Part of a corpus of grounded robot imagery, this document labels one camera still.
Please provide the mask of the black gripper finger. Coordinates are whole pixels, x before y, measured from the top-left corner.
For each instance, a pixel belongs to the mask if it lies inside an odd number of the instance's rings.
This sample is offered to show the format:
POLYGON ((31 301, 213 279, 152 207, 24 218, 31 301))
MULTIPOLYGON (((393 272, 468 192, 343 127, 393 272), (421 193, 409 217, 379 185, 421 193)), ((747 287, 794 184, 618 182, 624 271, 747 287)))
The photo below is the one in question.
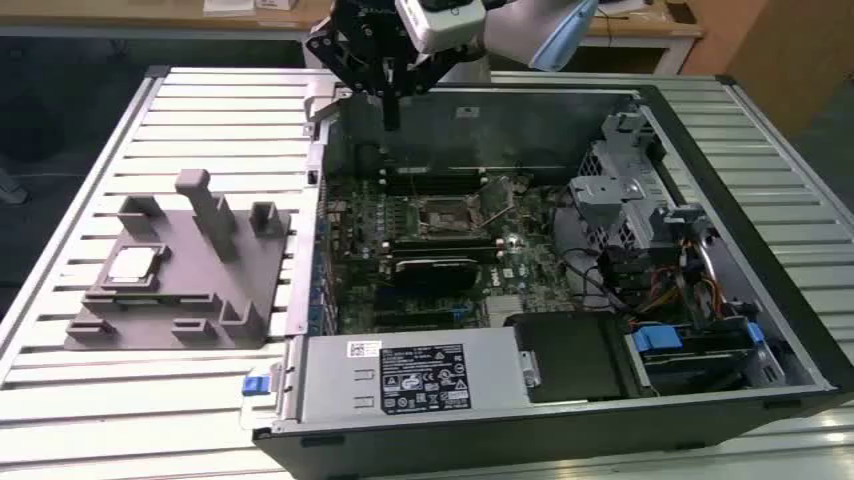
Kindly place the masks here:
POLYGON ((396 58, 391 76, 391 130, 400 128, 400 100, 428 92, 455 66, 455 50, 447 49, 416 62, 396 58))
POLYGON ((305 41, 309 52, 355 93, 377 99, 385 131, 392 130, 392 85, 373 37, 363 31, 319 30, 305 41))

